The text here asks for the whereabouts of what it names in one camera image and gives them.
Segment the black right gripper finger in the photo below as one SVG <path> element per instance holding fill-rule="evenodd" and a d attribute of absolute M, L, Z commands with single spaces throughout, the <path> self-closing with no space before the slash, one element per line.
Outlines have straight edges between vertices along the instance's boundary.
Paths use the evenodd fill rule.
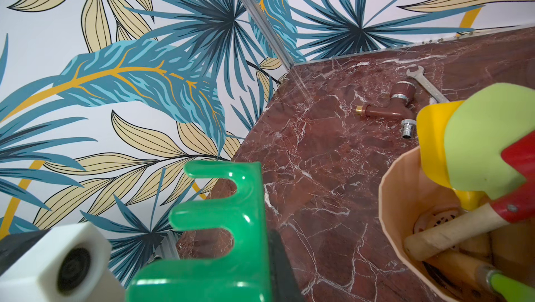
<path fill-rule="evenodd" d="M 276 230 L 267 233 L 270 253 L 270 275 L 273 301 L 303 302 L 291 263 L 280 234 Z"/>

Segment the green toy rake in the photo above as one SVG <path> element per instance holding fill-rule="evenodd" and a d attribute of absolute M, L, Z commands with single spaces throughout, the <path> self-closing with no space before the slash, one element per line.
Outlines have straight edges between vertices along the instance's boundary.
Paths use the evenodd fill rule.
<path fill-rule="evenodd" d="M 170 211 L 187 250 L 144 267 L 128 285 L 127 301 L 273 301 L 262 165 L 194 161 L 184 171 L 218 179 L 216 190 L 236 190 Z"/>

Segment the bright green toy trowel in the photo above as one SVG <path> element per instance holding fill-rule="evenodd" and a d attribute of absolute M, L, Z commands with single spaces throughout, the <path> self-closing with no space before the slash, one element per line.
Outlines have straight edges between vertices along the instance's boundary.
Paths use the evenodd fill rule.
<path fill-rule="evenodd" d="M 501 296 L 505 301 L 534 301 L 534 288 L 506 275 L 493 265 L 454 250 L 446 250 L 424 260 L 448 278 L 471 288 Z"/>

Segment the yellow toy shovel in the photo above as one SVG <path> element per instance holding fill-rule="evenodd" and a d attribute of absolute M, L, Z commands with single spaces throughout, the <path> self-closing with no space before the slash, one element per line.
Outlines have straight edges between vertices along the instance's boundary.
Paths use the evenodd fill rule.
<path fill-rule="evenodd" d="M 417 115 L 417 136 L 422 169 L 436 184 L 451 189 L 460 200 L 461 208 L 472 211 L 486 195 L 482 191 L 455 190 L 450 183 L 444 148 L 444 134 L 449 120 L 464 101 L 428 105 Z"/>

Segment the light green toy spade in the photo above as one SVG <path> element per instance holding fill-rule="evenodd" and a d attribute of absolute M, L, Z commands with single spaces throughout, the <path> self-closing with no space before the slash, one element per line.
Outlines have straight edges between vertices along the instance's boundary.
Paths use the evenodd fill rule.
<path fill-rule="evenodd" d="M 453 189 L 483 191 L 492 200 L 526 179 L 501 158 L 534 130 L 534 90 L 496 83 L 465 100 L 449 119 L 444 150 Z"/>

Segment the red toy shovel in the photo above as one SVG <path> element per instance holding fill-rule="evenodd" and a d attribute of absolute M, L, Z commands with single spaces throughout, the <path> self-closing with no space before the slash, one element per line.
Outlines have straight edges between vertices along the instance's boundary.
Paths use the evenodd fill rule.
<path fill-rule="evenodd" d="M 526 182 L 459 218 L 408 236 L 403 247 L 409 256 L 424 261 L 474 236 L 534 217 L 534 132 L 503 150 L 501 158 Z"/>

